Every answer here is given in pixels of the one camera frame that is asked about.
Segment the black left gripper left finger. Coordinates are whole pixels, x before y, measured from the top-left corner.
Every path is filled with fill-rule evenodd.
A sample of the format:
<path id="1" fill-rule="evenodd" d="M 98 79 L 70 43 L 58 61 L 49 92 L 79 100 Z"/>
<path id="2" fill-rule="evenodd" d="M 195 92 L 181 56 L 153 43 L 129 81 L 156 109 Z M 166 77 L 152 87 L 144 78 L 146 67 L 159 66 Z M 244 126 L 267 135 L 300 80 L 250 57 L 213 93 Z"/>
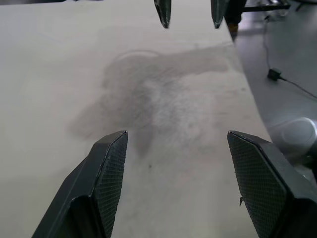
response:
<path id="1" fill-rule="evenodd" d="M 65 178 L 32 238 L 111 238 L 127 143 L 127 131 L 98 140 Z"/>

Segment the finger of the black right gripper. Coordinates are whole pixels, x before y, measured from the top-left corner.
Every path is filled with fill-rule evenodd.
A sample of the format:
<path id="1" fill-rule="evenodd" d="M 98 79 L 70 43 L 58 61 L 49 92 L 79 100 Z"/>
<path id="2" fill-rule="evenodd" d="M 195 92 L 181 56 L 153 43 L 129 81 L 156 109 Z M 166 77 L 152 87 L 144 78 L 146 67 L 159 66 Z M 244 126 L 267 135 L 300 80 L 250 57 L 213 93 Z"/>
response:
<path id="1" fill-rule="evenodd" d="M 171 18 L 171 0 L 154 0 L 159 20 L 164 29 L 168 29 Z"/>
<path id="2" fill-rule="evenodd" d="M 227 0 L 211 0 L 211 16 L 215 29 L 221 26 L 226 9 Z"/>

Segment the black metal frame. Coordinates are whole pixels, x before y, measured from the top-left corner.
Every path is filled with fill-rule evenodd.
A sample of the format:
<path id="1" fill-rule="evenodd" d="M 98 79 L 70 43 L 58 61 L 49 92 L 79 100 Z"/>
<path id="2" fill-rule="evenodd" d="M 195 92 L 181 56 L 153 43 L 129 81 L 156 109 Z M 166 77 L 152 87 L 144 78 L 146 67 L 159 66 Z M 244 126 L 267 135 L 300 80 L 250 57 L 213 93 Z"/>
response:
<path id="1" fill-rule="evenodd" d="M 238 24 L 242 19 L 243 12 L 271 11 L 271 10 L 288 10 L 290 3 L 288 0 L 264 0 L 267 4 L 260 3 L 257 5 L 245 6 L 247 0 L 229 0 L 225 11 L 225 21 L 230 33 L 237 33 Z"/>

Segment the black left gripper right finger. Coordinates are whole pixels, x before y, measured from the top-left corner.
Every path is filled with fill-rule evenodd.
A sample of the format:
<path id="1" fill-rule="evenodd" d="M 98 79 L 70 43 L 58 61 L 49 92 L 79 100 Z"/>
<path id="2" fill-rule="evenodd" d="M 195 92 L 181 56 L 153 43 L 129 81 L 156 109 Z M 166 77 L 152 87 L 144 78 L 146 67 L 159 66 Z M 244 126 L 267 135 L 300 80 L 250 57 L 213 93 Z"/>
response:
<path id="1" fill-rule="evenodd" d="M 259 238 L 317 238 L 317 187 L 271 142 L 229 131 L 236 179 Z"/>

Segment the silver round robot joint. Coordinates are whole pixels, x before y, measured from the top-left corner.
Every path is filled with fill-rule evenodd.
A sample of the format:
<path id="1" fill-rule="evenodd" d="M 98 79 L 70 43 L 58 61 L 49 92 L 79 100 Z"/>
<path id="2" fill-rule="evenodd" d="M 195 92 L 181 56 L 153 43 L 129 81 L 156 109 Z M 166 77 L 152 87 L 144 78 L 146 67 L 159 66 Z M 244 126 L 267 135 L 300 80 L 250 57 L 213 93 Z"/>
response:
<path id="1" fill-rule="evenodd" d="M 272 126 L 268 131 L 295 170 L 317 187 L 317 120 L 296 118 Z"/>

